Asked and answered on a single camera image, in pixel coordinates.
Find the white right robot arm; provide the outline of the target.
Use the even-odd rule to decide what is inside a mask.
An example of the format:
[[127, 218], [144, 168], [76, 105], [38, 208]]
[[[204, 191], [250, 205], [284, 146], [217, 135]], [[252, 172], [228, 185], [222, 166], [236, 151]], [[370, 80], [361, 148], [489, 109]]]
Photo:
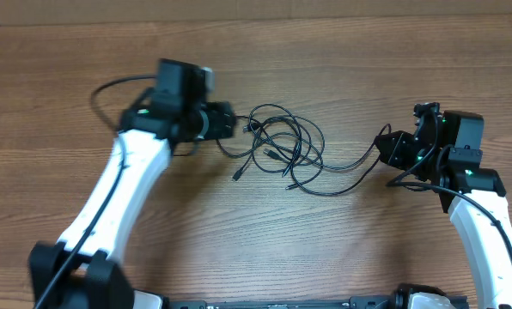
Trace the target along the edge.
[[375, 138], [382, 162], [401, 171], [389, 187], [432, 191], [466, 252], [482, 308], [512, 308], [512, 227], [499, 173], [480, 166], [485, 121], [459, 111], [415, 112], [414, 133]]

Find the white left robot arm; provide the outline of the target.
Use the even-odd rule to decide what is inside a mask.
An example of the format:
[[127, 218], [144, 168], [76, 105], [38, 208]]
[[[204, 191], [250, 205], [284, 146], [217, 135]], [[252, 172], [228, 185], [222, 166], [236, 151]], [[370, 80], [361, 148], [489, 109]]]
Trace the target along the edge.
[[167, 308], [167, 297], [135, 289], [122, 270], [134, 224], [180, 143], [230, 138], [227, 101], [208, 100], [208, 67], [162, 59], [146, 88], [120, 115], [107, 165], [76, 219], [55, 245], [37, 243], [28, 266], [35, 309]]

